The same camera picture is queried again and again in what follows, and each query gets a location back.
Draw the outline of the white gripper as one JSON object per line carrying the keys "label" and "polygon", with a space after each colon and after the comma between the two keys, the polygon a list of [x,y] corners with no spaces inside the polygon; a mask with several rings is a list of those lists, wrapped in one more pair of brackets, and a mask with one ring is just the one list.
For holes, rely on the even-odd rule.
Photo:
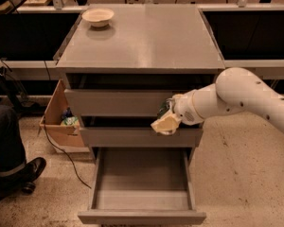
{"label": "white gripper", "polygon": [[172,135],[179,128],[180,123],[192,126],[202,123],[204,119],[197,113],[193,104],[195,90],[185,94],[176,94],[169,99],[169,105],[175,113],[167,113],[151,123],[156,133]]}

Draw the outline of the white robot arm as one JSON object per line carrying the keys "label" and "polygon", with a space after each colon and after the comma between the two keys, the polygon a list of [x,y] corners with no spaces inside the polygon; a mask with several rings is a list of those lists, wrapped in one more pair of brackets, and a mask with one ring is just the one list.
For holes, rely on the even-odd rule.
{"label": "white robot arm", "polygon": [[213,116],[250,112],[284,133],[284,96],[244,68],[228,68],[202,89],[167,99],[151,127],[164,135],[180,124],[196,125]]}

